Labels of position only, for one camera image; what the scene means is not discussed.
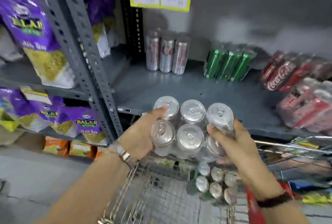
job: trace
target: watch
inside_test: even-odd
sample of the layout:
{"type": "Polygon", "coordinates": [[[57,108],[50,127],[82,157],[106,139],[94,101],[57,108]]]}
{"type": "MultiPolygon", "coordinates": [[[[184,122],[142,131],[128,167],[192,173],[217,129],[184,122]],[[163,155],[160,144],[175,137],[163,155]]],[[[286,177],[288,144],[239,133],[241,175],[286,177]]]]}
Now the watch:
{"type": "Polygon", "coordinates": [[[134,160],[132,156],[122,148],[121,145],[118,145],[116,149],[122,161],[124,161],[130,167],[130,169],[134,169],[137,165],[137,161],[134,160]]]}

